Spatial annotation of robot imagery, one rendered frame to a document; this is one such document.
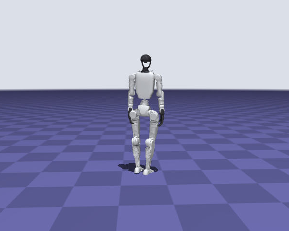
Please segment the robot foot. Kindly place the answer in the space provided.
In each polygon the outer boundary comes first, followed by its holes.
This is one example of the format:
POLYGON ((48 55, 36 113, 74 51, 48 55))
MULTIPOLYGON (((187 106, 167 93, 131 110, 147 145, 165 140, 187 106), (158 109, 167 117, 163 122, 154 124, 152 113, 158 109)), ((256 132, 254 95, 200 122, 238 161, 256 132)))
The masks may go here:
POLYGON ((140 167, 140 168, 139 168, 139 167, 137 166, 137 167, 135 168, 134 172, 135 172, 135 173, 139 173, 139 172, 141 172, 141 171, 143 171, 143 170, 144 170, 143 167, 140 167))
POLYGON ((148 175, 148 174, 150 174, 150 173, 152 173, 152 172, 154 172, 154 170, 147 170, 147 169, 145 169, 144 171, 143 171, 143 175, 148 175))

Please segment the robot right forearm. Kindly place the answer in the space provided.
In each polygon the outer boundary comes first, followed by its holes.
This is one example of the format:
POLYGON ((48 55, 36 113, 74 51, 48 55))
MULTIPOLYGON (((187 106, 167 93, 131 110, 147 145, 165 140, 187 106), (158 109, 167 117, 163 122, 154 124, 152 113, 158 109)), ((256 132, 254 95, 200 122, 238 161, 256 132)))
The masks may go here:
POLYGON ((162 97, 158 98, 158 107, 159 107, 159 112, 161 113, 161 109, 164 110, 164 92, 163 91, 162 91, 162 97))

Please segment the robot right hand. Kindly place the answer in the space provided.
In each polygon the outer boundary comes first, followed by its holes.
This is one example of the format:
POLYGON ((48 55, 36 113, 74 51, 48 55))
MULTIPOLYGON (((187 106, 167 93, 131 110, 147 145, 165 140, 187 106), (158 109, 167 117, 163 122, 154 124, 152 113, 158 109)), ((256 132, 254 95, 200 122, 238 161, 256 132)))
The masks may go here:
POLYGON ((158 126, 161 126, 163 124, 163 120, 164 120, 164 110, 161 109, 161 113, 159 113, 159 114, 160 114, 160 120, 159 120, 160 124, 158 126))

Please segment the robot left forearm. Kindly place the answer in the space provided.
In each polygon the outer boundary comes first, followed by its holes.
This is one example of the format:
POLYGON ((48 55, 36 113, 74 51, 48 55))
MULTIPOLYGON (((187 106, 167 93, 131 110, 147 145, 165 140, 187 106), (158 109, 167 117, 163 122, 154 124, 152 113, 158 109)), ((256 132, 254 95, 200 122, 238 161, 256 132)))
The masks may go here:
MULTIPOLYGON (((128 110, 129 108, 132 108, 133 107, 133 99, 134 97, 130 96, 130 90, 128 91, 128 110)), ((133 110, 133 108, 132 108, 133 110)))

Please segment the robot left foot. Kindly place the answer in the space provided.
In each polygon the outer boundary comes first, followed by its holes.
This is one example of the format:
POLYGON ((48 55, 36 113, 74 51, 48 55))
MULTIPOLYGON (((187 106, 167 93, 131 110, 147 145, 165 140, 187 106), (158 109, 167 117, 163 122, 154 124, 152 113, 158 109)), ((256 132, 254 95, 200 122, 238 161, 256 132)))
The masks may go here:
POLYGON ((140 168, 139 168, 139 167, 137 166, 137 167, 135 168, 134 172, 135 172, 135 173, 139 173, 139 172, 141 172, 141 171, 143 171, 143 170, 144 170, 143 167, 140 167, 140 168))

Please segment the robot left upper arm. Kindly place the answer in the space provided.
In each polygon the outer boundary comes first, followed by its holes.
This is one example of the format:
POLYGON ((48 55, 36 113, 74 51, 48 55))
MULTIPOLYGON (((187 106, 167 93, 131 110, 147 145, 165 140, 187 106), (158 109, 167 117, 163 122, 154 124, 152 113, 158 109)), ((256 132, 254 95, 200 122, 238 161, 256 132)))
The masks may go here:
POLYGON ((129 75, 129 89, 130 89, 130 96, 135 95, 134 86, 135 86, 135 75, 136 73, 132 73, 129 75))

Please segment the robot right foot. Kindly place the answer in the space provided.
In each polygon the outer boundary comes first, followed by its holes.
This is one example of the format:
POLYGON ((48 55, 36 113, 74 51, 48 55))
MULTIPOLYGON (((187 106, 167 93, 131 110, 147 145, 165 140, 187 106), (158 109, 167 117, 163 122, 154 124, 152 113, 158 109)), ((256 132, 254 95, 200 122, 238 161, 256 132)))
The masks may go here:
POLYGON ((147 170, 147 169, 145 169, 144 171, 143 171, 143 175, 148 175, 148 174, 150 174, 150 173, 152 173, 152 172, 154 172, 154 170, 147 170))

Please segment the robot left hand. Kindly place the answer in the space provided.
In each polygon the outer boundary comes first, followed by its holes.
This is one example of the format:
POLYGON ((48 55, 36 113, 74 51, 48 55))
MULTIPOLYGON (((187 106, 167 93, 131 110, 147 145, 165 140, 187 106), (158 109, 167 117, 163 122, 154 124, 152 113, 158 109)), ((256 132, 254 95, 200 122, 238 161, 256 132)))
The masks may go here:
POLYGON ((132 108, 129 108, 128 117, 129 117, 130 123, 131 123, 131 124, 134 124, 133 122, 131 122, 131 117, 130 117, 130 112, 131 112, 131 111, 132 111, 132 108))

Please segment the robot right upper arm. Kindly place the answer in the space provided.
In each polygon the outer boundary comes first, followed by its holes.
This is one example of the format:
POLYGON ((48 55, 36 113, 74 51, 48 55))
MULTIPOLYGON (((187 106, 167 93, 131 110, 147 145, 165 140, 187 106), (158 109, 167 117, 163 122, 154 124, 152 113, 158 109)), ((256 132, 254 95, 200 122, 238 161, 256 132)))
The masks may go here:
POLYGON ((162 76, 154 73, 154 79, 157 81, 157 96, 162 97, 162 76))

